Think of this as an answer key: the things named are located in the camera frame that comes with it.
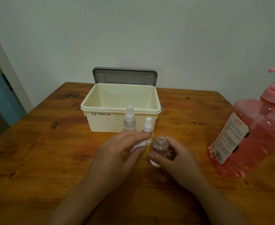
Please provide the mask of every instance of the human arm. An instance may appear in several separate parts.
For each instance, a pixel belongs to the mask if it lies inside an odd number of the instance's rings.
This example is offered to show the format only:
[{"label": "human arm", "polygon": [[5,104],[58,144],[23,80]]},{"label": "human arm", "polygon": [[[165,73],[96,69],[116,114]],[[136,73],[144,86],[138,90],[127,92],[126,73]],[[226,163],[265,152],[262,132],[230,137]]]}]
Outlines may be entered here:
[{"label": "human arm", "polygon": [[124,131],[101,144],[88,170],[58,206],[46,225],[80,225],[94,208],[117,189],[142,155],[144,147],[131,154],[128,148],[147,139],[142,132]]},{"label": "human arm", "polygon": [[197,197],[210,222],[213,225],[249,224],[237,208],[207,181],[192,152],[172,137],[167,137],[167,140],[174,148],[173,154],[168,153],[175,157],[173,161],[152,153],[148,157]]}]

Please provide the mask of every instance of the gray lid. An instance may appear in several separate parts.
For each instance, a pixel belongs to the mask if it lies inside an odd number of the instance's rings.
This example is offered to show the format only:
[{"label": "gray lid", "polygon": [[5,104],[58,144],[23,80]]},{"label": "gray lid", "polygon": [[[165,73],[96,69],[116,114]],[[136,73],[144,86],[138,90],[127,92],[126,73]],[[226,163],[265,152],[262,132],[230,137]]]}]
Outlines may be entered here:
[{"label": "gray lid", "polygon": [[157,72],[152,69],[95,67],[95,83],[135,84],[156,86]]}]

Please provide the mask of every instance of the table top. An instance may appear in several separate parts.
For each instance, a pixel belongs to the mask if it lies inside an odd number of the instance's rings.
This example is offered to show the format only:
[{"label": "table top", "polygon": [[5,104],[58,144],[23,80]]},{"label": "table top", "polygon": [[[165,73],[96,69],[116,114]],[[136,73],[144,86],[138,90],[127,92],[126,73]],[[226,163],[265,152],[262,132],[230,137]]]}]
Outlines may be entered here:
[{"label": "table top", "polygon": [[[80,181],[99,145],[115,133],[91,132],[80,105],[93,84],[64,83],[0,136],[0,224],[43,224]],[[189,146],[205,176],[252,224],[275,224],[275,153],[246,178],[217,173],[207,148],[232,105],[218,92],[157,88],[164,112],[154,136]],[[87,224],[209,224],[197,199],[146,152],[124,184]]]}]

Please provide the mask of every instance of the person's left hand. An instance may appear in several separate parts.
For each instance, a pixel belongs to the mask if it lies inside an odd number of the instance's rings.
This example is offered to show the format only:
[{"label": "person's left hand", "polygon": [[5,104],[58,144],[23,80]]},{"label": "person's left hand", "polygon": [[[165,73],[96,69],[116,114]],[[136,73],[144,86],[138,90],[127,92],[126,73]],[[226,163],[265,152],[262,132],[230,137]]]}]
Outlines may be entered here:
[{"label": "person's left hand", "polygon": [[100,145],[81,181],[83,189],[92,189],[102,197],[117,189],[142,155],[145,147],[129,148],[149,136],[142,132],[123,131]]}]

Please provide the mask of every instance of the person's right hand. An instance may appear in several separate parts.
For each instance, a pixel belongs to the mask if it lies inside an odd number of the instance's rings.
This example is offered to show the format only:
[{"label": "person's right hand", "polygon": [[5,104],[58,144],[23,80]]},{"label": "person's right hand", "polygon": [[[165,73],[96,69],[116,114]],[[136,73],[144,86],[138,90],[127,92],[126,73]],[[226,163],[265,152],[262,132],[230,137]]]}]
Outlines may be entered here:
[{"label": "person's right hand", "polygon": [[148,157],[153,162],[162,166],[178,182],[179,185],[192,192],[206,181],[195,156],[174,138],[167,136],[169,145],[174,148],[176,155],[173,161],[163,158],[157,153],[149,153]]}]

